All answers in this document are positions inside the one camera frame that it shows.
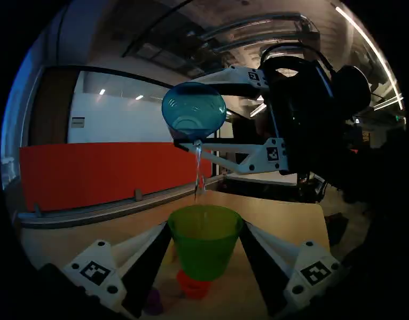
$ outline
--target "blue bowl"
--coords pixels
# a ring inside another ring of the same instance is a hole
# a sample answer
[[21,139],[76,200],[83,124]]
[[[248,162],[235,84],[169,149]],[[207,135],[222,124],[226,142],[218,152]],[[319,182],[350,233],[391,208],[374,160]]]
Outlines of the blue bowl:
[[195,141],[217,131],[226,119],[227,109],[224,99],[211,86],[184,82],[166,93],[162,114],[174,139]]

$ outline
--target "translucent green cup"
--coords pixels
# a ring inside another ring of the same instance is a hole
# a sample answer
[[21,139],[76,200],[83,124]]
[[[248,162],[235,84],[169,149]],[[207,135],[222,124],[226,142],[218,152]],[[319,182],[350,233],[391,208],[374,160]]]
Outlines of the translucent green cup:
[[174,211],[168,223],[188,277],[212,281],[222,276],[243,227],[236,212],[214,205],[192,205]]

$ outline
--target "orange wall panel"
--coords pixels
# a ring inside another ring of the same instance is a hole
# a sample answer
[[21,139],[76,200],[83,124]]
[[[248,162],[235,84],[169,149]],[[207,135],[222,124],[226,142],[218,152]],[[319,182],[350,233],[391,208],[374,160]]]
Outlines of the orange wall panel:
[[[195,155],[166,142],[68,143],[20,148],[27,207],[71,209],[195,181]],[[202,161],[211,176],[211,163]]]

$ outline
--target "table surface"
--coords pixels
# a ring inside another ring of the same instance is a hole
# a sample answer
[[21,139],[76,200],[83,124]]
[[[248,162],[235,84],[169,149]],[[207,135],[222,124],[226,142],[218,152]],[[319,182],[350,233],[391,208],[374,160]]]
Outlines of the table surface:
[[[293,244],[313,240],[329,250],[324,215],[318,204],[273,201],[210,190],[201,197],[200,203],[235,210],[255,226]],[[172,211],[192,204],[193,195],[92,225],[53,230],[23,229],[21,242],[35,267],[39,268],[47,262],[63,267],[97,238],[115,245],[166,221]],[[165,312],[158,318],[268,318],[240,240],[237,241],[226,272],[213,281],[203,300],[189,300],[179,295],[176,282],[179,270],[177,259],[159,269],[154,286],[160,291]]]
[[253,174],[230,173],[227,175],[227,178],[240,181],[267,183],[271,185],[296,186],[296,173],[287,175],[281,175],[278,171]]

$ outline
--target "fluorescent light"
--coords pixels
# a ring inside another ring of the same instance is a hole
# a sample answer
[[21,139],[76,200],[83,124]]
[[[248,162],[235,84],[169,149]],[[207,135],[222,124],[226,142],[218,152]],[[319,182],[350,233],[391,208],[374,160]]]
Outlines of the fluorescent light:
[[387,74],[388,80],[390,81],[391,85],[393,86],[393,90],[395,92],[395,95],[397,97],[396,102],[399,102],[399,108],[400,110],[403,110],[403,106],[401,103],[401,98],[400,98],[400,93],[396,88],[396,81],[393,78],[393,75],[391,74],[390,70],[384,63],[384,59],[381,55],[381,53],[378,51],[378,49],[375,47],[375,45],[372,43],[371,39],[364,33],[364,31],[353,21],[352,18],[350,18],[340,7],[336,7],[335,10],[338,11],[340,15],[342,15],[351,25],[357,30],[357,32],[360,33],[360,35],[363,37],[363,39],[367,42],[367,44],[371,47],[372,51],[375,53],[376,57],[380,61],[382,68]]
[[394,100],[390,103],[386,103],[387,101],[384,101],[380,103],[379,105],[374,106],[374,111],[380,110],[382,108],[388,107],[389,105],[392,105],[393,103],[399,102],[399,100]]
[[260,104],[260,106],[258,108],[256,108],[254,111],[252,111],[250,113],[250,116],[253,117],[256,114],[260,113],[262,110],[264,110],[267,107],[267,105],[265,103]]

